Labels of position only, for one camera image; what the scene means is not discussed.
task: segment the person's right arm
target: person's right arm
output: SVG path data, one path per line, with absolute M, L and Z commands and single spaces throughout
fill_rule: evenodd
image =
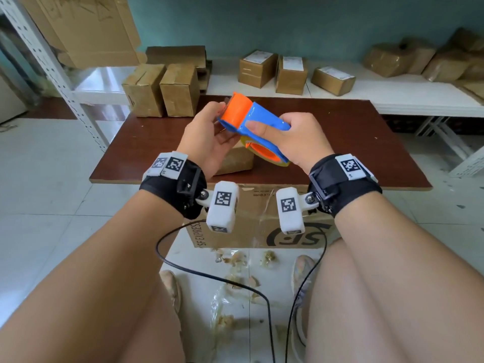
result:
M 288 113 L 281 118 L 290 130 L 257 122 L 248 128 L 278 146 L 306 174 L 334 154 L 314 116 Z M 336 226 L 411 361 L 483 360 L 481 274 L 377 192 L 345 206 L 336 215 Z

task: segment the person's right hand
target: person's right hand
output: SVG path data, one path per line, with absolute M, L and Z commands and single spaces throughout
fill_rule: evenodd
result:
M 316 118 L 310 113 L 285 113 L 281 119 L 291 125 L 281 131 L 257 121 L 247 121 L 245 126 L 252 133 L 273 143 L 294 164 L 309 174 L 319 160 L 334 154 Z

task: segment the brown tabletop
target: brown tabletop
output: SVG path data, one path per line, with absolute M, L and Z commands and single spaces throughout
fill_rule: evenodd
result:
M 200 97 L 198 110 L 224 96 Z M 336 153 L 358 157 L 387 189 L 429 190 L 432 188 L 399 138 L 391 132 L 369 101 L 251 97 L 275 115 L 310 112 L 323 127 Z M 130 115 L 89 178 L 92 183 L 138 184 L 159 153 L 176 150 L 191 118 L 151 118 Z M 242 184 L 308 184 L 296 165 L 280 167 L 256 156 L 254 168 L 214 177 Z

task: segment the teal wall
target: teal wall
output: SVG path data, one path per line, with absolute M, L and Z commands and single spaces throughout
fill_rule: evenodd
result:
M 484 0 L 129 0 L 143 47 L 204 44 L 209 56 L 254 48 L 358 61 L 405 35 L 443 44 L 459 26 L 484 34 Z

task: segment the leg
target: leg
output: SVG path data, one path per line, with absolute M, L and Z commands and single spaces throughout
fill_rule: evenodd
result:
M 185 363 L 180 322 L 163 283 L 156 284 L 120 363 Z
M 306 362 L 408 361 L 342 239 L 329 247 L 304 302 L 310 317 Z

